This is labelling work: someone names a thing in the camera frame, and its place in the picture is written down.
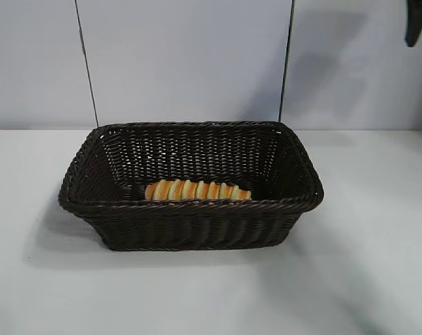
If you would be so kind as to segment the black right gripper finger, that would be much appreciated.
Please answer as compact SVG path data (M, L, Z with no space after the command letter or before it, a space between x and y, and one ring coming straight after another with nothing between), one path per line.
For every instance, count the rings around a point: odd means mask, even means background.
M422 32L422 0L407 0L405 43L413 47Z

